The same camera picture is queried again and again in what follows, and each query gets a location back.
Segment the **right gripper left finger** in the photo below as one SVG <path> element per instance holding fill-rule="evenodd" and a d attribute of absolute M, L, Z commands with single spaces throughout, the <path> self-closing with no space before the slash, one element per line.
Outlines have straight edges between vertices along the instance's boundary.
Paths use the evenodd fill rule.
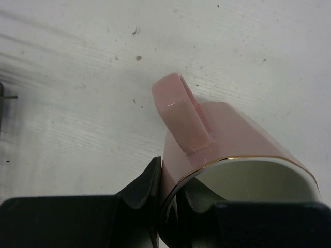
<path fill-rule="evenodd" d="M 1 247 L 158 247 L 161 158 L 114 195 L 17 197 L 1 204 Z"/>

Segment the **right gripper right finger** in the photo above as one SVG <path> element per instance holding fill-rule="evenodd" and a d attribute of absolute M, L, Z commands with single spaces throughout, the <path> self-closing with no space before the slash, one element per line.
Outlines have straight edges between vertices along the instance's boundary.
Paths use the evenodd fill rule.
<path fill-rule="evenodd" d="M 330 208 L 319 202 L 227 201 L 198 180 L 177 195 L 186 247 L 330 247 Z"/>

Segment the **pink ceramic mug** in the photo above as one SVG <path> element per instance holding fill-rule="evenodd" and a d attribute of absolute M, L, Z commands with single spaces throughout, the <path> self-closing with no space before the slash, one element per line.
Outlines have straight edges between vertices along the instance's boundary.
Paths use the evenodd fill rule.
<path fill-rule="evenodd" d="M 263 128 L 225 102 L 199 103 L 184 78 L 169 74 L 152 86 L 156 109 L 167 127 L 160 183 L 159 235 L 168 247 L 180 246 L 180 234 L 168 222 L 177 192 L 214 166 L 235 162 L 271 162 L 302 176 L 319 202 L 314 175 Z"/>

